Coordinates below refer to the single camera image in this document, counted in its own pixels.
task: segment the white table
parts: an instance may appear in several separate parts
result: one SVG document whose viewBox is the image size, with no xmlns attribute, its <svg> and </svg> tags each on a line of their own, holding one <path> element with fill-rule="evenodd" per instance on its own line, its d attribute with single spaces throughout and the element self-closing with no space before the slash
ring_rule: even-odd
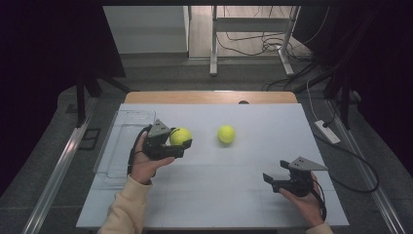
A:
<svg viewBox="0 0 413 234">
<path fill-rule="evenodd" d="M 301 104 L 123 104 L 120 110 L 153 110 L 167 126 L 185 127 L 193 134 L 192 147 L 184 157 L 159 169 L 152 179 L 147 228 L 305 226 L 295 207 L 273 193 L 262 178 L 262 173 L 288 178 L 280 160 L 291 162 L 298 156 L 323 165 Z M 224 124 L 237 131 L 230 145 L 216 137 Z M 125 140 L 130 145 L 134 142 L 132 137 Z M 131 146 L 124 148 L 128 158 Z M 333 226 L 349 225 L 328 173 L 316 175 L 325 194 L 326 221 Z M 77 227 L 98 228 L 121 188 L 107 186 L 96 175 Z"/>
</svg>

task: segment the beige sleeve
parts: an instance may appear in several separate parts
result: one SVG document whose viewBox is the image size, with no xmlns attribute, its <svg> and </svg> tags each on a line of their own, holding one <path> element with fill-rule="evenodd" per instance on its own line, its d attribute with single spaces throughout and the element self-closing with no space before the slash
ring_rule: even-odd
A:
<svg viewBox="0 0 413 234">
<path fill-rule="evenodd" d="M 306 234 L 333 234 L 333 231 L 328 223 L 325 222 L 322 225 L 308 229 Z"/>
<path fill-rule="evenodd" d="M 97 233 L 140 234 L 145 218 L 146 195 L 152 185 L 142 185 L 130 176 L 109 207 L 107 218 Z"/>
</svg>

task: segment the human hand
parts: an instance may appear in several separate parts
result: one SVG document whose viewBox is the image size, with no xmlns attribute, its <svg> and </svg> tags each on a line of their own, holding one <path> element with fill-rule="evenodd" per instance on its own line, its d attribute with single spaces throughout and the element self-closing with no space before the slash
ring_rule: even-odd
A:
<svg viewBox="0 0 413 234">
<path fill-rule="evenodd" d="M 311 173 L 311 176 L 314 181 L 317 181 L 317 177 L 313 173 Z M 313 185 L 314 190 L 319 194 L 318 185 L 315 182 L 313 182 Z M 307 221 L 310 227 L 324 223 L 321 217 L 319 201 L 312 193 L 307 194 L 305 197 L 297 197 L 283 188 L 280 189 L 280 193 L 297 207 L 300 215 Z"/>
<path fill-rule="evenodd" d="M 134 150 L 135 154 L 131 167 L 131 178 L 146 185 L 150 184 L 150 179 L 155 174 L 157 169 L 162 166 L 169 165 L 175 160 L 173 157 L 168 157 L 159 161 L 151 161 L 148 156 L 142 152 L 143 141 L 147 135 L 148 133 L 144 132 L 138 140 L 136 149 Z"/>
</svg>

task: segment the transparent container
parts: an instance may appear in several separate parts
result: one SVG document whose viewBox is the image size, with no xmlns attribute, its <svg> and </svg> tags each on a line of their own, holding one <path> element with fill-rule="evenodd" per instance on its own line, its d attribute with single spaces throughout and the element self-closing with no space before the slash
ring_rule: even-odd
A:
<svg viewBox="0 0 413 234">
<path fill-rule="evenodd" d="M 154 123 L 155 111 L 120 110 L 115 113 L 111 128 L 94 165 L 94 172 L 107 186 L 124 185 L 133 144 L 143 128 Z"/>
</svg>

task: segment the tennis ball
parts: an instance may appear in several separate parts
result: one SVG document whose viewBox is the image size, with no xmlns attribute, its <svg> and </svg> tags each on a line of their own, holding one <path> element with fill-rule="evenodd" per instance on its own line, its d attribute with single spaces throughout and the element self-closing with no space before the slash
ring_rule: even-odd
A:
<svg viewBox="0 0 413 234">
<path fill-rule="evenodd" d="M 232 126 L 223 125 L 218 130 L 218 138 L 224 143 L 231 143 L 235 138 L 235 130 Z"/>
<path fill-rule="evenodd" d="M 185 128 L 176 128 L 169 135 L 170 145 L 182 145 L 184 141 L 191 139 L 192 135 Z"/>
</svg>

